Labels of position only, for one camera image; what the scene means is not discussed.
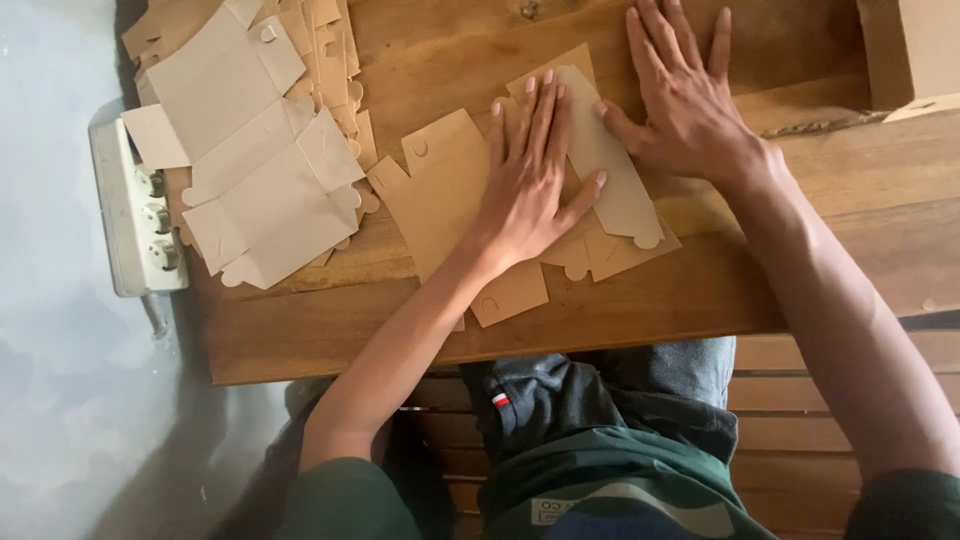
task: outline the hand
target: hand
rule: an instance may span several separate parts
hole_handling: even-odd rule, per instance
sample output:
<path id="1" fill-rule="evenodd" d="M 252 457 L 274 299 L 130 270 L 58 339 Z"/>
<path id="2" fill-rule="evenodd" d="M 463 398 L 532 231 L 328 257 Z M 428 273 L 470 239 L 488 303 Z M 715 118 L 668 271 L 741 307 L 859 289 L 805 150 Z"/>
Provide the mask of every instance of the hand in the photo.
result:
<path id="1" fill-rule="evenodd" d="M 552 69 L 539 86 L 534 77 L 527 81 L 509 137 L 503 107 L 498 102 L 492 106 L 490 176 L 465 242 L 479 249 L 497 275 L 540 255 L 570 230 L 593 206 L 607 179 L 606 172 L 595 171 L 577 196 L 560 207 L 570 97 L 557 85 Z"/>
<path id="2" fill-rule="evenodd" d="M 654 0 L 627 10 L 627 37 L 647 123 L 638 126 L 603 100 L 594 109 L 627 151 L 665 172 L 698 177 L 721 191 L 746 184 L 777 149 L 743 123 L 727 82 L 731 12 L 717 17 L 707 65 L 680 0 Z"/>

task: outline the red white tag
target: red white tag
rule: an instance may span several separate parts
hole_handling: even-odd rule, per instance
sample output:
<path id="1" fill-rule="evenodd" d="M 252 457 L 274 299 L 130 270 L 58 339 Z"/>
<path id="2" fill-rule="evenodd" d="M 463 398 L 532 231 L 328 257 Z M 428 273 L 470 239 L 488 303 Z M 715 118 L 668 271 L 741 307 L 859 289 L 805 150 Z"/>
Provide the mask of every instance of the red white tag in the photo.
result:
<path id="1" fill-rule="evenodd" d="M 495 406 L 496 408 L 500 408 L 508 404 L 510 402 L 510 398 L 508 398 L 506 394 L 497 394 L 493 396 L 492 401 L 493 401 L 493 406 Z"/>

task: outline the person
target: person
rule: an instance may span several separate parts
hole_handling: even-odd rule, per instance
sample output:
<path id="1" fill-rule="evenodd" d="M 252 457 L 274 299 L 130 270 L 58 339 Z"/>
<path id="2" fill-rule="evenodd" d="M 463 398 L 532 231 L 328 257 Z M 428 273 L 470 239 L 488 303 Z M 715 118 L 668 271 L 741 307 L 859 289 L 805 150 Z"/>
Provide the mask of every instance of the person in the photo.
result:
<path id="1" fill-rule="evenodd" d="M 637 0 L 626 14 L 645 125 L 609 101 L 596 112 L 639 160 L 707 179 L 729 204 L 859 465 L 847 538 L 960 537 L 960 426 L 944 392 L 780 150 L 739 116 L 730 10 L 703 59 L 679 0 L 664 4 Z M 506 135 L 492 107 L 489 185 L 472 228 L 310 415 L 279 537 L 420 538 L 370 462 L 374 436 L 480 289 L 570 229 L 606 179 L 594 172 L 560 207 L 570 96 L 548 71 L 519 104 Z M 610 351 L 596 369 L 561 355 L 465 364 L 492 462 L 478 495 L 485 537 L 772 538 L 730 481 L 733 348 L 722 338 Z"/>

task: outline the power strip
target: power strip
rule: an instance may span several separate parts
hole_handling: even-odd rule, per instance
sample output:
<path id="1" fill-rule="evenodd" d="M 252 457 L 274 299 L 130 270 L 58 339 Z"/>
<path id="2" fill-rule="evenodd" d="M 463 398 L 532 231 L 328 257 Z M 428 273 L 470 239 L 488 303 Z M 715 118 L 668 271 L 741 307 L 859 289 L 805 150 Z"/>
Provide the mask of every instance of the power strip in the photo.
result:
<path id="1" fill-rule="evenodd" d="M 186 260 L 163 177 L 139 163 L 121 110 L 118 102 L 105 106 L 89 127 L 113 289 L 123 297 L 184 289 Z"/>

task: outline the sleeve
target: sleeve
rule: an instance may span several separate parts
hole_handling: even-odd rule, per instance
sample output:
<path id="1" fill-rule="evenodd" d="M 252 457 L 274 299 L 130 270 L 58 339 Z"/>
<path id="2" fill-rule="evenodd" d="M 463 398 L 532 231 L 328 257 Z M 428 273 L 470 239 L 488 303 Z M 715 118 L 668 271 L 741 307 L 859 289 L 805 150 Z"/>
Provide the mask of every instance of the sleeve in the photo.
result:
<path id="1" fill-rule="evenodd" d="M 960 479 L 919 469 L 873 479 L 853 508 L 844 538 L 960 538 Z"/>
<path id="2" fill-rule="evenodd" d="M 421 540 L 393 483 L 366 459 L 341 457 L 306 471 L 287 496 L 277 540 Z"/>

